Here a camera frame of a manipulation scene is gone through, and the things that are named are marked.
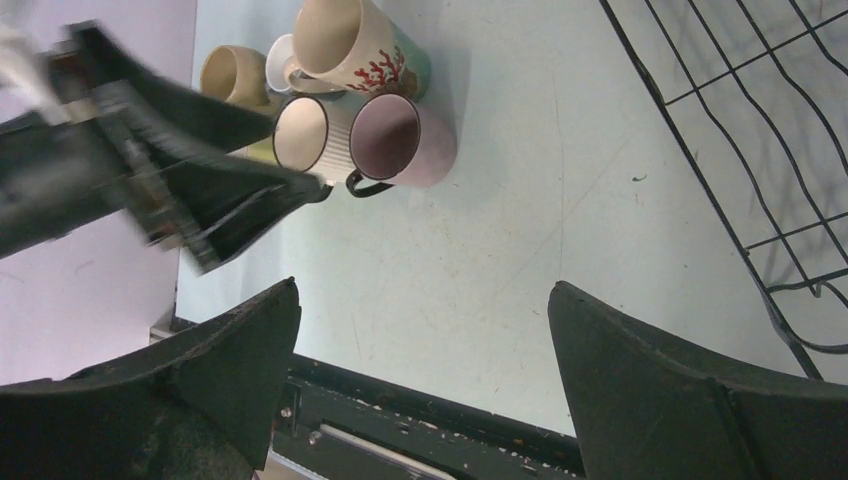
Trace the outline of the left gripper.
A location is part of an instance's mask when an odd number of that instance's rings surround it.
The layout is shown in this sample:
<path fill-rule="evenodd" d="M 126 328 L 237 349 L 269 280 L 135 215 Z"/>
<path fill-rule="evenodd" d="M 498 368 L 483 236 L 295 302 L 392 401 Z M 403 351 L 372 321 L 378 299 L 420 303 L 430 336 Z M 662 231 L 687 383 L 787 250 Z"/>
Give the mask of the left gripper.
<path fill-rule="evenodd" d="M 156 74 L 94 20 L 66 29 L 98 86 L 93 98 L 63 103 L 60 70 L 24 39 L 1 42 L 2 85 L 35 105 L 1 125 L 3 257 L 128 209 L 148 235 L 181 237 L 209 273 L 329 196 L 315 175 L 240 157 L 154 162 L 144 144 L 182 159 L 200 151 L 191 139 L 231 152 L 270 135 L 272 120 Z"/>

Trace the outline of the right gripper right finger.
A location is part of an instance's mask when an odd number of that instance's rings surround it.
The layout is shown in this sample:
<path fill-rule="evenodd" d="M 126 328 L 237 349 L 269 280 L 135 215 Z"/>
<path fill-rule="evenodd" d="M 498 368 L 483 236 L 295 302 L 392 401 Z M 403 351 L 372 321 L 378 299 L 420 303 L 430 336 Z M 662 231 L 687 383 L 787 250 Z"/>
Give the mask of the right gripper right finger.
<path fill-rule="evenodd" d="M 560 281 L 557 365 L 591 479 L 843 479 L 847 389 L 703 348 Z"/>

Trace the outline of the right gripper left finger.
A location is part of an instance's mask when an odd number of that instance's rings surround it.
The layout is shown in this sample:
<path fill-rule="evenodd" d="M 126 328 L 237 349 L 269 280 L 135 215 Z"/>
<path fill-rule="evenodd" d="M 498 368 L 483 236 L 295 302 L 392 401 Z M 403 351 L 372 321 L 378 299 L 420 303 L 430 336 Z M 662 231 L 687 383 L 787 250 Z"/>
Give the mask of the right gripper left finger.
<path fill-rule="evenodd" d="M 266 466 L 301 315 L 287 278 L 65 379 L 3 386 L 2 477 L 253 477 Z"/>

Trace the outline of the beige ceramic cup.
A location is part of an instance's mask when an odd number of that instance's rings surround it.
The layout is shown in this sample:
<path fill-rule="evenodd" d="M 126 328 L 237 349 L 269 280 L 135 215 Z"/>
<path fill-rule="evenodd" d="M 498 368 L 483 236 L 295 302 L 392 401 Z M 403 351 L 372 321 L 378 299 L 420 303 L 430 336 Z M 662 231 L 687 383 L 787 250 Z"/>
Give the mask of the beige ceramic cup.
<path fill-rule="evenodd" d="M 200 72 L 200 92 L 266 115 L 281 99 L 266 88 L 266 56 L 248 47 L 221 45 L 206 57 Z"/>

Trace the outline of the white ribbed black-rimmed mug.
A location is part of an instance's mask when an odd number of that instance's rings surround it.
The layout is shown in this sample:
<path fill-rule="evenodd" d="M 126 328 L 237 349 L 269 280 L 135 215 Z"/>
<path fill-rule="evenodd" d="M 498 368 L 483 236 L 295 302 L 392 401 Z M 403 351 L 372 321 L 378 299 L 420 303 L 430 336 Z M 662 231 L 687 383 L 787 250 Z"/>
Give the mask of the white ribbed black-rimmed mug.
<path fill-rule="evenodd" d="M 349 106 L 315 97 L 290 100 L 277 115 L 272 135 L 277 163 L 330 186 L 345 183 L 355 169 L 350 135 L 356 114 Z"/>

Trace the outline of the small white cup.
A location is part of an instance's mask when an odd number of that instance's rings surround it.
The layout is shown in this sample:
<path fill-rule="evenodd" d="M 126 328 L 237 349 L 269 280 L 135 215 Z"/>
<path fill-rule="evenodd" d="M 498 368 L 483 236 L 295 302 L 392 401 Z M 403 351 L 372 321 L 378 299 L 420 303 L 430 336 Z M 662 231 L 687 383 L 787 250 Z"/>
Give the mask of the small white cup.
<path fill-rule="evenodd" d="M 269 88 L 274 92 L 289 94 L 293 91 L 284 72 L 286 62 L 293 55 L 293 35 L 291 33 L 280 36 L 271 45 L 266 56 L 265 75 Z"/>

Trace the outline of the floral patterned mug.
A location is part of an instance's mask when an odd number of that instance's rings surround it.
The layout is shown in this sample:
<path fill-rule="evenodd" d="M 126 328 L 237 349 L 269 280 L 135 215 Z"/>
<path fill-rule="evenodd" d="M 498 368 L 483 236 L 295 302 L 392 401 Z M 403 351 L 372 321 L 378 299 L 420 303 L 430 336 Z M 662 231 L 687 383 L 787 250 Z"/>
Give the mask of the floral patterned mug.
<path fill-rule="evenodd" d="M 430 85 L 428 54 L 371 1 L 306 1 L 292 47 L 283 74 L 301 93 L 396 93 L 419 101 Z"/>

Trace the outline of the lilac mug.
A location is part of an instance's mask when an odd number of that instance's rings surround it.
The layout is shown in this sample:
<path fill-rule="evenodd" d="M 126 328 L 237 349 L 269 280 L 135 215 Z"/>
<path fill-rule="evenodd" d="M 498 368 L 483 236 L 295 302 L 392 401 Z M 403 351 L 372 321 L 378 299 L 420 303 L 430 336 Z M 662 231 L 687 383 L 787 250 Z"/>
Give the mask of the lilac mug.
<path fill-rule="evenodd" d="M 458 152 L 454 131 L 440 117 L 395 93 L 368 100 L 349 136 L 354 170 L 345 186 L 368 198 L 395 186 L 427 189 L 444 180 Z"/>

